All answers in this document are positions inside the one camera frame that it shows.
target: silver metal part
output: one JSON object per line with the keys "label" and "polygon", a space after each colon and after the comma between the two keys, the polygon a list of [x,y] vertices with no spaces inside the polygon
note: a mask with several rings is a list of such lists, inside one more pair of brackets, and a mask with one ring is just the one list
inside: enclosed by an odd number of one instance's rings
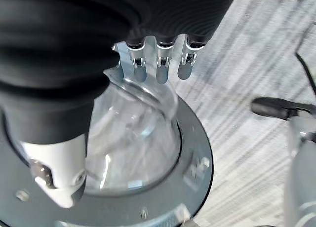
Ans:
{"label": "silver metal part", "polygon": [[18,190],[15,193],[15,197],[18,198],[22,202],[28,201],[30,199],[30,195],[24,190]]}
{"label": "silver metal part", "polygon": [[192,161],[187,171],[184,173],[184,181],[195,191],[198,191],[201,185],[206,170],[209,168],[210,160],[193,151]]}
{"label": "silver metal part", "polygon": [[147,220],[148,219],[148,210],[146,208],[143,208],[140,212],[141,217],[143,220]]}
{"label": "silver metal part", "polygon": [[[118,45],[114,44],[112,47],[112,50],[119,53]],[[118,64],[113,67],[106,70],[106,72],[113,78],[115,78],[118,81],[123,81],[124,79],[124,71],[123,67],[120,63],[120,60],[118,61]]]}
{"label": "silver metal part", "polygon": [[144,82],[147,77],[144,48],[145,44],[138,48],[127,46],[130,59],[134,66],[134,75],[138,82]]}
{"label": "silver metal part", "polygon": [[289,119],[292,162],[284,191],[286,227],[316,226],[316,119],[306,111]]}
{"label": "silver metal part", "polygon": [[187,38],[182,48],[181,63],[178,69],[178,77],[181,80],[186,80],[190,77],[192,68],[197,60],[197,52],[203,49],[204,46],[198,48],[192,48],[188,45]]}
{"label": "silver metal part", "polygon": [[316,133],[316,119],[306,111],[298,111],[298,116],[289,118],[288,148],[294,157],[304,141],[312,139]]}
{"label": "silver metal part", "polygon": [[74,206],[83,195],[86,177],[84,134],[56,144],[21,145],[35,182],[60,207]]}
{"label": "silver metal part", "polygon": [[168,81],[169,65],[172,55],[173,45],[163,47],[156,44],[157,72],[156,79],[159,84],[165,84]]}

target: metal bracket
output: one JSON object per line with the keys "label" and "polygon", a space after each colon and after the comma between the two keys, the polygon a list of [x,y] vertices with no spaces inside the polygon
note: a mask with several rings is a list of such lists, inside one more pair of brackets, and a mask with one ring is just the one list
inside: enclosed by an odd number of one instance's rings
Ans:
{"label": "metal bracket", "polygon": [[191,164],[184,173],[184,181],[194,190],[198,191],[205,173],[210,166],[210,160],[207,157],[200,157],[196,151],[193,152]]}

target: gray machine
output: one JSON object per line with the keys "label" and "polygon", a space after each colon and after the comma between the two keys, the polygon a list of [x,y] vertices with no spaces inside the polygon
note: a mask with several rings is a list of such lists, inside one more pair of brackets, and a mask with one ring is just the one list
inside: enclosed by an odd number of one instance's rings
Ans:
{"label": "gray machine", "polygon": [[[305,36],[315,26],[313,22],[304,32],[295,56],[316,95],[314,78],[299,54]],[[251,109],[258,115],[280,118],[289,123],[288,148],[292,162],[284,191],[285,226],[316,226],[316,106],[262,97],[252,101]]]}

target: screw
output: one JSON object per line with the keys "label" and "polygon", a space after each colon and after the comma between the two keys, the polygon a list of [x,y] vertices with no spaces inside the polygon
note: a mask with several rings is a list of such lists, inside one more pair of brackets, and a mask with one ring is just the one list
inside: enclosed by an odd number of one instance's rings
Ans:
{"label": "screw", "polygon": [[76,178],[76,184],[80,183],[82,181],[82,179],[85,177],[85,172],[83,171],[81,174],[78,175],[78,177]]}
{"label": "screw", "polygon": [[143,220],[146,220],[148,218],[148,211],[146,208],[143,208],[142,211],[140,212],[140,215]]}
{"label": "screw", "polygon": [[30,199],[30,195],[24,191],[24,190],[18,190],[16,193],[15,193],[15,197],[18,198],[20,201],[27,201]]}

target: bolt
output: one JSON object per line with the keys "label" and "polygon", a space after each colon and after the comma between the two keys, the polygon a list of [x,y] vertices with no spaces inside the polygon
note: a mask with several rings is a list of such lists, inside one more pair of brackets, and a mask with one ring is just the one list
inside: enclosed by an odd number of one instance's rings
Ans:
{"label": "bolt", "polygon": [[206,158],[206,157],[203,157],[202,159],[201,159],[201,162],[199,163],[199,165],[198,165],[198,168],[200,169],[200,170],[202,170],[202,171],[204,171],[204,170],[206,170],[207,168],[209,168],[209,159],[208,158]]}
{"label": "bolt", "polygon": [[82,179],[85,177],[85,172],[83,171],[81,174],[78,175],[76,178],[76,184],[80,183]]}
{"label": "bolt", "polygon": [[15,193],[15,197],[18,198],[20,201],[27,201],[30,199],[30,195],[24,191],[24,190],[18,190],[16,193]]}
{"label": "bolt", "polygon": [[146,220],[148,218],[148,211],[146,208],[143,208],[142,211],[140,212],[140,215],[143,220]]}

